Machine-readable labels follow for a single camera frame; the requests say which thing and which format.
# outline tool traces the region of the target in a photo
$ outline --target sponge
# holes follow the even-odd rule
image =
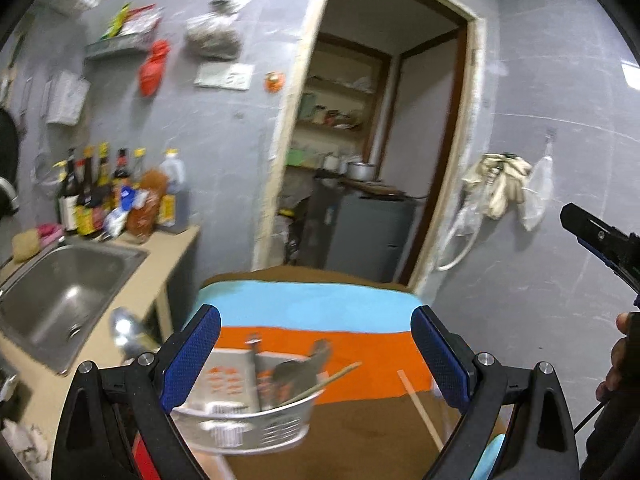
[[[29,229],[15,235],[11,240],[14,248],[14,262],[25,262],[40,252],[40,237],[37,229]]]

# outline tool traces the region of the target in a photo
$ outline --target black sleeve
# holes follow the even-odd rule
[[[587,439],[581,480],[640,478],[640,388],[616,392]]]

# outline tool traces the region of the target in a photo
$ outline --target blue gripper pad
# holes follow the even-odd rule
[[[471,348],[449,332],[428,306],[414,310],[411,335],[446,403],[465,413],[476,386]]]
[[[193,383],[198,378],[200,370],[202,370],[207,357],[209,357],[220,336],[221,321],[219,311],[210,305],[200,307],[200,309],[204,308],[208,308],[208,311],[200,322],[197,322],[198,316],[196,314],[182,330],[182,332],[193,331],[164,372],[160,404],[162,404],[162,408],[166,413],[171,412],[172,409],[187,400],[187,396],[193,388]],[[195,328],[192,327],[193,322],[197,323]]]

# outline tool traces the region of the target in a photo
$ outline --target sink drain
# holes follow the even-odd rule
[[[78,333],[82,330],[82,325],[81,324],[75,324],[73,325],[70,329],[69,329],[69,333],[66,336],[66,340],[67,341],[71,341],[71,338],[75,335],[78,335]]]

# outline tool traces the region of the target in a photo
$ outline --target red plastic bag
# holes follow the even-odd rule
[[[164,75],[164,66],[166,65],[166,57],[169,55],[171,47],[167,40],[155,41],[151,46],[151,54],[146,58],[144,64],[138,72],[138,80],[140,82],[140,93],[144,97],[149,97],[156,93],[162,76]]]

